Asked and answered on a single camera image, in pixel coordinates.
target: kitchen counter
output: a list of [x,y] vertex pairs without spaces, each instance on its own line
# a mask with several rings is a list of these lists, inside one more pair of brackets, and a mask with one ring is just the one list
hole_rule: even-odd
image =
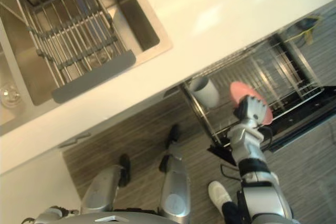
[[333,0],[148,0],[173,48],[1,139],[1,173]]
[[1,175],[0,184],[0,223],[36,218],[50,206],[80,208],[81,199],[59,150],[50,150]]

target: dishwasher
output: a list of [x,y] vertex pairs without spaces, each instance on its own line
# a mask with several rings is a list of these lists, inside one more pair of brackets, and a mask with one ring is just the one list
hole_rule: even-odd
[[[336,86],[320,82],[299,44],[284,31],[274,33],[180,84],[186,102],[212,140],[208,151],[232,163],[227,132],[238,123],[233,115],[234,105],[229,91],[234,81],[244,82],[255,89],[271,108],[272,123],[268,129],[259,129],[265,136],[261,144],[264,151],[281,149],[336,114]],[[219,93],[216,107],[202,105],[190,90],[190,83],[199,77],[207,77],[216,87]]]

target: white sneaker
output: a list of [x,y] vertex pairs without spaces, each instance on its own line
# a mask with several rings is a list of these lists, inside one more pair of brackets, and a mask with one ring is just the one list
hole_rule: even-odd
[[225,187],[218,181],[212,181],[208,186],[209,197],[212,203],[217,207],[220,214],[222,213],[222,205],[228,201],[232,201]]

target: person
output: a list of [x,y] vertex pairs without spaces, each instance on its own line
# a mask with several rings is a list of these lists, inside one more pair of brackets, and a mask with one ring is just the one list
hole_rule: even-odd
[[243,224],[238,206],[232,202],[229,193],[220,182],[212,181],[208,186],[208,193],[226,224]]

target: gray rack handle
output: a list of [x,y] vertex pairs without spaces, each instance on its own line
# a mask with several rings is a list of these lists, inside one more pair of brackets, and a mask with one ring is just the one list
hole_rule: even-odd
[[132,51],[123,52],[120,56],[104,63],[99,68],[92,69],[83,76],[55,89],[51,93],[52,98],[57,103],[67,102],[131,67],[136,60]]

